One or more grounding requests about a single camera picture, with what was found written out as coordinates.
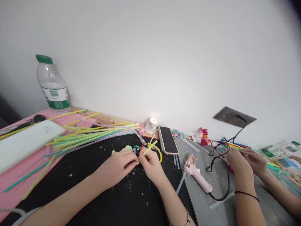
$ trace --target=wall socket panel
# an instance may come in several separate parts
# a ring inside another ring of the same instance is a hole
[[[232,108],[229,107],[224,107],[219,113],[217,113],[213,118],[229,123],[231,125],[234,126],[238,126],[243,128],[245,126],[245,122],[239,118],[236,118],[236,116],[240,115],[241,117],[243,117],[246,121],[247,121],[247,125],[251,124],[252,122],[254,122],[255,120],[257,120],[256,118],[253,118],[249,115],[243,114],[239,111],[236,111]]]

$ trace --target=bottle label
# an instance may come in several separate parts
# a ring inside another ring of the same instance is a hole
[[[63,109],[70,106],[67,89],[46,89],[42,88],[42,91],[46,97],[49,107],[53,109]]]

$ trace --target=green straw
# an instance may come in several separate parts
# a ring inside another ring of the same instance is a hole
[[[67,151],[64,151],[63,153],[59,154],[58,156],[55,157],[55,159],[57,159],[58,157],[61,157],[63,154],[65,154]],[[20,180],[18,180],[16,183],[12,184],[11,186],[9,186],[7,189],[5,189],[3,192],[8,192],[9,190],[11,190],[12,188],[14,188],[16,185],[18,185],[19,183],[21,183],[23,180],[27,179],[28,177],[30,177],[32,174],[34,174],[35,172],[39,171],[40,169],[42,169],[44,166],[46,166],[48,164],[48,162],[44,163],[43,165],[39,166],[38,168],[36,168],[35,170],[31,171],[29,174],[27,174],[26,176],[22,177]]]

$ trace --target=left hand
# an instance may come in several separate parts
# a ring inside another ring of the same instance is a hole
[[[116,152],[109,157],[91,176],[101,191],[119,183],[139,163],[132,150]]]

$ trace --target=right hand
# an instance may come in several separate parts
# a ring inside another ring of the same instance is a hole
[[[157,153],[149,150],[145,155],[143,155],[146,149],[147,148],[143,148],[140,151],[138,160],[142,164],[147,177],[154,183],[155,186],[158,186],[167,178],[162,169]]]
[[[244,148],[240,151],[243,154],[246,154],[248,156],[244,155],[244,158],[249,162],[251,165],[253,172],[259,177],[263,177],[267,174],[267,161],[257,154],[254,150],[250,148]]]

